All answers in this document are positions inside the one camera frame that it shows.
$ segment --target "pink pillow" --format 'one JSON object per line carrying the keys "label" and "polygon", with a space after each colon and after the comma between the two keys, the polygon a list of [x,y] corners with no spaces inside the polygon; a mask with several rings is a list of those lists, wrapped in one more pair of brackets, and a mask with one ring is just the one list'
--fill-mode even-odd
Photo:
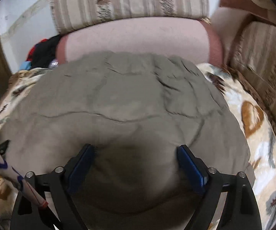
{"label": "pink pillow", "polygon": [[209,24],[176,17],[144,17],[111,21],[64,36],[57,47],[59,63],[96,51],[178,55],[194,64],[220,67],[223,49]]}

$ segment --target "metal screw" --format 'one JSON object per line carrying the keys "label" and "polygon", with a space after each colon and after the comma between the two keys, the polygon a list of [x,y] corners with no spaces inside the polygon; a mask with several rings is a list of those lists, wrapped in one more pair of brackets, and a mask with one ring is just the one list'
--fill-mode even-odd
{"label": "metal screw", "polygon": [[34,172],[30,171],[30,172],[27,172],[25,176],[27,178],[31,178],[33,175],[34,175]]}
{"label": "metal screw", "polygon": [[208,169],[208,171],[209,171],[209,173],[212,173],[212,174],[217,173],[217,170],[216,170],[215,168],[213,168],[213,167],[210,167],[210,168]]}
{"label": "metal screw", "polygon": [[239,176],[241,177],[241,178],[245,178],[246,177],[246,174],[244,173],[244,172],[239,172]]}
{"label": "metal screw", "polygon": [[55,172],[56,172],[56,173],[61,173],[61,172],[63,172],[63,167],[57,167],[57,168],[55,169]]}

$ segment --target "blue gripper pad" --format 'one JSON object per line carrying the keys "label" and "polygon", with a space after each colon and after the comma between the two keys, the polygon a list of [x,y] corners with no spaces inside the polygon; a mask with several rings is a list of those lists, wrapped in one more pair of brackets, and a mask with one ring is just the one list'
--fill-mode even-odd
{"label": "blue gripper pad", "polygon": [[69,195],[77,192],[93,163],[94,156],[94,147],[86,144],[79,154],[66,164],[64,177],[67,185],[66,191]]}
{"label": "blue gripper pad", "polygon": [[205,185],[208,181],[208,174],[203,170],[203,166],[199,164],[200,159],[196,158],[186,145],[177,148],[177,160],[180,167],[185,172],[190,185],[195,193],[204,194]]}

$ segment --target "gray fabric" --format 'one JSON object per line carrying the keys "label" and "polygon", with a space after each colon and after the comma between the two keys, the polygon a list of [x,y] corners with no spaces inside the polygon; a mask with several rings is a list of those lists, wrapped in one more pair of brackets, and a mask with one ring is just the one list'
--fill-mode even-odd
{"label": "gray fabric", "polygon": [[179,57],[105,52],[61,65],[13,111],[0,132],[7,139],[7,160],[22,174],[51,172],[84,144],[96,146],[73,196],[90,229],[183,229],[200,198],[178,168],[182,144],[207,166],[254,181],[223,96]]}

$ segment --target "floral blanket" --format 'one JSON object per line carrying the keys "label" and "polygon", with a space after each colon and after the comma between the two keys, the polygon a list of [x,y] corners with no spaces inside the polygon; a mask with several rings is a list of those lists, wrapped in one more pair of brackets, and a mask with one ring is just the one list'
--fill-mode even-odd
{"label": "floral blanket", "polygon": [[[260,211],[262,228],[269,230],[276,223],[276,136],[268,117],[231,75],[210,64],[199,64],[198,68],[206,79],[224,95],[231,112],[246,136],[251,152],[250,162],[255,173],[253,191]],[[27,96],[34,84],[48,71],[48,69],[37,68],[17,73],[18,79],[0,104],[0,129],[15,106]],[[4,201],[0,203],[0,217],[11,215],[5,211],[12,210],[15,198],[13,194],[16,192],[9,193],[8,185],[0,178],[0,200]],[[209,229],[216,229],[217,224],[218,222]]]}

